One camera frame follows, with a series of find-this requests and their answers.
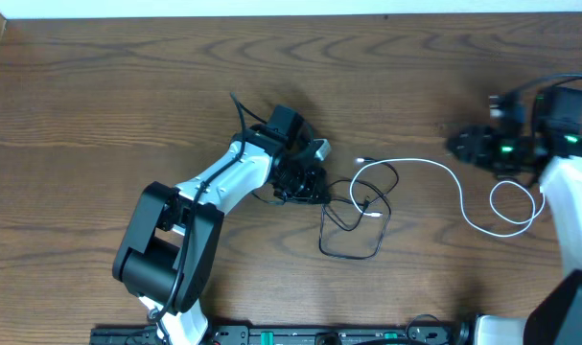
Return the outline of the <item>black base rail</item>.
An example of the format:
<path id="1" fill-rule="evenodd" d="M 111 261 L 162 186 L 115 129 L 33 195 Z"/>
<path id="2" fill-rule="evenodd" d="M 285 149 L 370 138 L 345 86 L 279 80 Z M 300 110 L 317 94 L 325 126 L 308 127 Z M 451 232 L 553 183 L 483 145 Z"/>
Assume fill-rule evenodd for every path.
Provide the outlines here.
<path id="1" fill-rule="evenodd" d="M 446 322 L 420 314 L 409 323 L 381 327 L 277 327 L 251 324 L 214 324 L 198 339 L 182 339 L 162 326 L 98 327 L 89 345 L 466 345 L 471 344 L 469 322 Z"/>

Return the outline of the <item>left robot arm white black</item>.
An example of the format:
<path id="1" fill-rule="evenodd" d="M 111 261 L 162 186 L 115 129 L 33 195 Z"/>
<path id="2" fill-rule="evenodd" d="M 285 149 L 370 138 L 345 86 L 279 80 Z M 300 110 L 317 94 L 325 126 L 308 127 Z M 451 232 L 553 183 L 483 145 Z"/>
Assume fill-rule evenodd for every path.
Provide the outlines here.
<path id="1" fill-rule="evenodd" d="M 227 152 L 173 187 L 152 182 L 140 195 L 112 265 L 113 277 L 147 308 L 158 344 L 199 344 L 209 328 L 199 297 L 215 259 L 224 218 L 270 185 L 280 203 L 323 204 L 331 197 L 322 163 L 328 140 L 277 105 L 266 121 L 242 124 Z"/>

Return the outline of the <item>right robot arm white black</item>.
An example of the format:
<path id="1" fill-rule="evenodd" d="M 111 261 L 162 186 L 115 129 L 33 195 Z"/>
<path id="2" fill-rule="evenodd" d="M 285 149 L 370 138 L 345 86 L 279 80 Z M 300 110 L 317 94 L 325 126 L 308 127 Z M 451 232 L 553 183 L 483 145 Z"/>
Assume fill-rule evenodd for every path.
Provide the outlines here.
<path id="1" fill-rule="evenodd" d="M 532 173 L 552 214 L 564 279 L 527 318 L 478 317 L 471 341 L 582 344 L 582 90 L 539 90 L 528 120 L 517 91 L 493 97 L 490 110 L 497 126 L 467 126 L 446 148 L 504 181 Z"/>

